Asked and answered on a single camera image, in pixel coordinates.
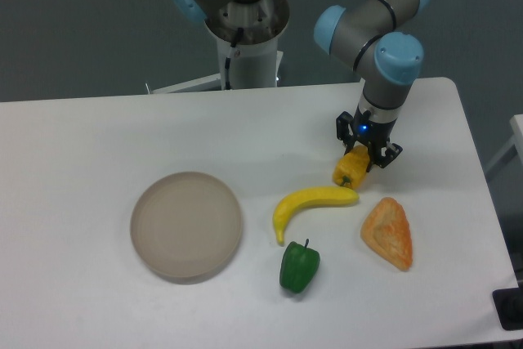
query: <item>plastic toy food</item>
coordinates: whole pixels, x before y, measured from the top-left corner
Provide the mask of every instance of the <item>plastic toy food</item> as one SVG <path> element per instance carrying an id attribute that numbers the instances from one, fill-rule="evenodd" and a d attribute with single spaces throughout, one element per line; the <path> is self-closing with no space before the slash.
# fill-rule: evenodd
<path id="1" fill-rule="evenodd" d="M 412 265 L 409 222 L 393 198 L 383 198 L 365 219 L 361 239 L 398 269 L 407 271 Z"/>
<path id="2" fill-rule="evenodd" d="M 339 186 L 355 190 L 367 176 L 369 161 L 367 146 L 356 146 L 338 161 L 333 172 L 333 181 Z"/>
<path id="3" fill-rule="evenodd" d="M 279 271 L 279 284 L 293 292 L 301 293 L 312 281 L 320 265 L 320 254 L 305 245 L 291 242 L 285 249 Z"/>
<path id="4" fill-rule="evenodd" d="M 276 240 L 284 245 L 284 232 L 293 215 L 301 209 L 353 204 L 360 196 L 353 190 L 336 186 L 313 187 L 293 192 L 276 206 L 272 216 Z"/>

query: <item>gray floor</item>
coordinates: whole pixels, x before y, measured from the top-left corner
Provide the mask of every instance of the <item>gray floor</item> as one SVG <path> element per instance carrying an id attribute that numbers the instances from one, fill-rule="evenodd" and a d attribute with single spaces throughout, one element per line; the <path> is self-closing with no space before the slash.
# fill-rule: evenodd
<path id="1" fill-rule="evenodd" d="M 285 85 L 357 80 L 312 30 L 325 8 L 362 1 L 288 0 Z M 523 113 L 522 21 L 523 0 L 432 0 L 402 28 L 425 48 L 422 77 L 458 85 L 483 164 Z M 155 89 L 217 70 L 213 40 L 170 0 L 0 0 L 0 101 L 144 94 L 145 82 Z M 523 252 L 522 175 L 514 160 L 489 185 L 511 252 Z"/>

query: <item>toy banana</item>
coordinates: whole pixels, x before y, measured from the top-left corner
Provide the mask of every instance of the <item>toy banana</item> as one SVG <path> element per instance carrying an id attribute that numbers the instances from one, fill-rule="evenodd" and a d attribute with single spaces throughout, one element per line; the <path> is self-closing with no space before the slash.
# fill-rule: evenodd
<path id="1" fill-rule="evenodd" d="M 287 195 L 281 199 L 272 216 L 276 240 L 280 245 L 284 245 L 285 228 L 297 211 L 319 206 L 352 204 L 359 198 L 354 190 L 338 186 L 306 188 Z"/>

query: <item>black cable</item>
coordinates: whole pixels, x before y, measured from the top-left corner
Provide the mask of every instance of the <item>black cable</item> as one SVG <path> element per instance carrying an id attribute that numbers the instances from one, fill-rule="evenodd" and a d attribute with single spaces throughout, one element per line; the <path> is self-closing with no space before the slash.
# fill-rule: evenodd
<path id="1" fill-rule="evenodd" d="M 230 51 L 228 57 L 226 57 L 226 86 L 225 90 L 232 90 L 232 86 L 230 85 L 229 81 L 229 68 L 230 68 L 230 59 L 233 53 L 233 49 L 236 48 L 236 45 L 241 41 L 242 37 L 244 36 L 244 28 L 238 28 L 236 31 L 235 37 L 232 39 L 232 43 L 230 43 Z"/>

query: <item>yellow pepper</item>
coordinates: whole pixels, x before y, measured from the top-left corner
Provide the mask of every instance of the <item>yellow pepper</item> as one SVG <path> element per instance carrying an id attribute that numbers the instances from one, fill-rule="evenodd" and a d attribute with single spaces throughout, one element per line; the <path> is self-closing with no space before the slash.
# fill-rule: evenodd
<path id="1" fill-rule="evenodd" d="M 338 161 L 333 172 L 333 181 L 341 187 L 355 190 L 367 176 L 369 161 L 367 146 L 356 146 Z"/>

